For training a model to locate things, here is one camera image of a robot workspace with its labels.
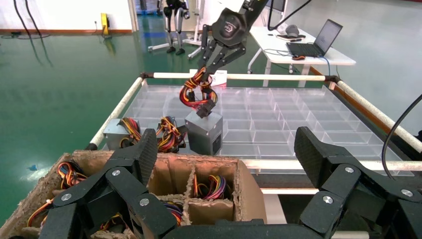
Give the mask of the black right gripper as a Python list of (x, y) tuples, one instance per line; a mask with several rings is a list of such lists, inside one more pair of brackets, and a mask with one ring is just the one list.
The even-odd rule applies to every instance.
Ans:
[[(240, 9), (240, 12), (224, 8), (216, 22), (209, 26), (203, 25), (200, 57), (198, 59), (198, 69), (205, 68), (202, 75), (202, 82), (208, 81), (221, 67), (240, 58), (246, 53), (246, 47), (242, 39), (246, 31), (245, 14), (247, 10)], [(212, 38), (209, 40), (209, 30), (212, 31)], [(215, 53), (217, 44), (222, 48)]]

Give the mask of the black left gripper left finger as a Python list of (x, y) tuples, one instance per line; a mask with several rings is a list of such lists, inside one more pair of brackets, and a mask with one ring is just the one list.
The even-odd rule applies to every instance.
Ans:
[(98, 173), (54, 198), (40, 238), (88, 239), (115, 215), (138, 239), (163, 238), (177, 222), (146, 187), (156, 160), (156, 132), (149, 128), (138, 143), (116, 150)]

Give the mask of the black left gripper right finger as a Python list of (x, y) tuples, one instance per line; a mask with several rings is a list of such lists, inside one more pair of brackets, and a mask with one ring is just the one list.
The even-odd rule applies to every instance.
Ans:
[(386, 239), (422, 236), (422, 196), (363, 166), (346, 148), (321, 142), (306, 126), (296, 130), (296, 158), (318, 192), (300, 216), (324, 239), (333, 236), (347, 212), (382, 228)]

